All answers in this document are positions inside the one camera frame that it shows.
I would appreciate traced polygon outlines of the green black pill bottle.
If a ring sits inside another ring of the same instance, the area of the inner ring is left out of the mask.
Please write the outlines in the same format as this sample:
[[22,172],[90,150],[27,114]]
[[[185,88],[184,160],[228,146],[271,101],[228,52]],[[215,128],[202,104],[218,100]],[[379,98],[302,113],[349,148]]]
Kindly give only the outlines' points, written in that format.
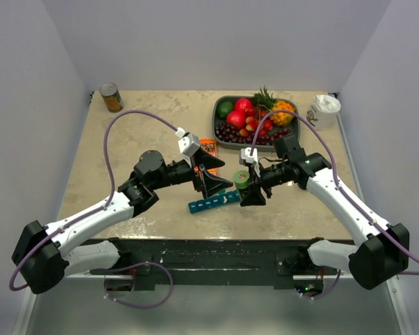
[[247,170],[237,171],[233,175],[233,184],[236,189],[242,190],[249,187],[250,174]]

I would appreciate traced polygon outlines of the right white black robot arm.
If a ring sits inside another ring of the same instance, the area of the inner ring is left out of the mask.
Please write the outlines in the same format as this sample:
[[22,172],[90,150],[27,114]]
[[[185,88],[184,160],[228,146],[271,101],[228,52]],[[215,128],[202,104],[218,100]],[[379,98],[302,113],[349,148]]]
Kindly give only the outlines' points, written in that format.
[[319,153],[308,155],[293,135],[274,141],[279,163],[263,167],[256,149],[240,152],[240,163],[249,178],[240,187],[241,206],[264,206],[272,187],[293,182],[318,198],[346,228],[352,244],[314,238],[300,248],[294,269],[313,274],[330,267],[352,274],[371,290],[402,273],[409,265],[402,252],[409,248],[410,234],[401,223],[391,225],[375,214],[348,187],[342,186],[334,167]]

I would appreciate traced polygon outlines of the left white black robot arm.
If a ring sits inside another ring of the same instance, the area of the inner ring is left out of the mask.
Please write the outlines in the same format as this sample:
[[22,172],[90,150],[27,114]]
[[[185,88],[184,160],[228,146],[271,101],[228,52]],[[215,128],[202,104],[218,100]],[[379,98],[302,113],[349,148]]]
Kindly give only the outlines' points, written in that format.
[[191,182],[206,198],[230,188],[233,183],[210,174],[224,162],[202,149],[189,161],[167,164],[161,153],[149,150],[140,156],[132,173],[117,190],[99,203],[64,220],[41,225],[26,224],[11,256],[24,287],[34,294],[56,286],[73,266],[72,255],[80,245],[103,230],[136,217],[159,199],[157,189]]

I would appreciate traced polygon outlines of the teal weekly pill organizer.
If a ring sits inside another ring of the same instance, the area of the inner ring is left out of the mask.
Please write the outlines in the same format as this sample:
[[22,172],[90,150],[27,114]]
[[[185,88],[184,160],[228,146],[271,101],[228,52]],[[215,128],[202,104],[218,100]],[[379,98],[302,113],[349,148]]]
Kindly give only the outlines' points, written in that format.
[[188,208],[191,214],[197,214],[202,211],[222,207],[239,201],[240,195],[238,191],[221,191],[212,197],[188,203]]

